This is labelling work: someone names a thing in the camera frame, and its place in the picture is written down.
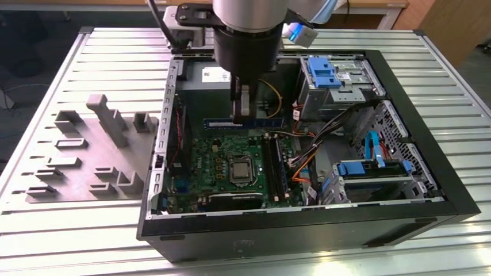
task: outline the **blue plastic tab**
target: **blue plastic tab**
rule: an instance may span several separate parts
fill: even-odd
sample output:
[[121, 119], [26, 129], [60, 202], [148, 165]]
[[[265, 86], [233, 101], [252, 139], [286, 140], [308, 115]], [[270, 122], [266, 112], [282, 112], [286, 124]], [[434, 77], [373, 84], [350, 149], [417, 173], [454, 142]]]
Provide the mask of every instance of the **blue plastic tab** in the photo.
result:
[[380, 168], [385, 167], [385, 162], [384, 162], [384, 157], [381, 156], [381, 148], [380, 148], [380, 143], [377, 141], [377, 133], [374, 131], [368, 131], [366, 132], [366, 137], [365, 137], [365, 159], [372, 159], [370, 157], [370, 151], [369, 151], [369, 141], [372, 141], [373, 144], [373, 154], [374, 154], [374, 160], [377, 163], [377, 166]]
[[336, 78], [336, 68], [324, 57], [308, 58], [308, 71], [312, 74], [312, 81], [316, 88], [338, 88], [340, 81]]
[[365, 174], [361, 162], [344, 162], [342, 164], [348, 175]]
[[345, 167], [344, 164], [337, 164], [338, 175], [345, 175]]
[[409, 174], [410, 171], [412, 171], [412, 163], [410, 163], [410, 161], [409, 160], [402, 160], [401, 161], [401, 166], [404, 167], [404, 170], [405, 170], [406, 174]]
[[320, 192], [322, 192], [328, 188], [329, 183], [330, 183], [330, 179], [326, 178], [325, 181], [324, 181], [324, 183], [321, 184]]

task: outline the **wooden cabinet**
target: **wooden cabinet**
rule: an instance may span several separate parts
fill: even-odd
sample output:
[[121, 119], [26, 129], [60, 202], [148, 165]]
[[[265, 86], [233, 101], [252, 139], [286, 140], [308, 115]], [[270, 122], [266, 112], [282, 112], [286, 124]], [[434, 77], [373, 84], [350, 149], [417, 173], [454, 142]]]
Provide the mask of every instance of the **wooden cabinet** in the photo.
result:
[[491, 31], [489, 0], [408, 0], [392, 29], [420, 29], [454, 67]]

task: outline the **yellow cable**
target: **yellow cable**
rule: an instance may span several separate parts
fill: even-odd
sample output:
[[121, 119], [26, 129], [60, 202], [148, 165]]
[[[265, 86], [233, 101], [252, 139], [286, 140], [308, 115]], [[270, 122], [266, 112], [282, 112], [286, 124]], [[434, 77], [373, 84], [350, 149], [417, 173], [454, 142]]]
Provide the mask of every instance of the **yellow cable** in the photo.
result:
[[268, 83], [264, 79], [258, 79], [260, 82], [262, 82], [266, 86], [269, 86], [270, 90], [273, 90], [276, 96], [277, 96], [277, 109], [274, 111], [273, 114], [270, 114], [266, 118], [272, 118], [281, 110], [281, 104], [282, 104], [282, 101], [281, 101], [281, 95], [278, 94], [276, 88], [270, 85], [270, 83]]

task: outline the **label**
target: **label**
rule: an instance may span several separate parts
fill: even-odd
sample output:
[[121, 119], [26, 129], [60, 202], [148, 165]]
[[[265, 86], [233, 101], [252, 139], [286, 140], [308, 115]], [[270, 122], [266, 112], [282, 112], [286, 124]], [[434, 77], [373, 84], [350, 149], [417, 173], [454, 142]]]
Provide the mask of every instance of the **label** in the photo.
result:
[[298, 110], [293, 110], [293, 120], [294, 121], [300, 120], [300, 111]]
[[202, 68], [201, 82], [230, 82], [230, 72], [221, 67]]
[[234, 124], [232, 122], [209, 122], [208, 123], [208, 126], [209, 127], [241, 127], [242, 125], [241, 124]]
[[309, 196], [316, 199], [316, 191], [312, 189], [310, 186], [308, 186], [308, 189], [306, 189], [306, 193], [309, 194]]

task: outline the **black power cable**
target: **black power cable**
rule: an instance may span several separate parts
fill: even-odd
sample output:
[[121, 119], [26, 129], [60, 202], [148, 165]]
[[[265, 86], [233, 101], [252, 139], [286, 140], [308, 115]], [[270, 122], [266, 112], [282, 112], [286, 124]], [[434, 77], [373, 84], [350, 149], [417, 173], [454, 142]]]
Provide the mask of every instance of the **black power cable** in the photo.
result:
[[174, 39], [174, 37], [170, 33], [170, 30], [168, 29], [165, 23], [162, 22], [162, 19], [158, 16], [158, 9], [156, 7], [154, 1], [153, 0], [146, 0], [146, 3], [148, 3], [148, 7], [150, 8], [150, 13], [153, 15], [153, 19], [154, 19], [154, 21], [158, 25], [158, 28], [160, 28], [162, 34], [165, 35], [168, 43], [170, 43], [170, 45], [172, 45], [172, 48], [173, 49], [184, 49], [186, 45], [184, 43], [180, 43]]

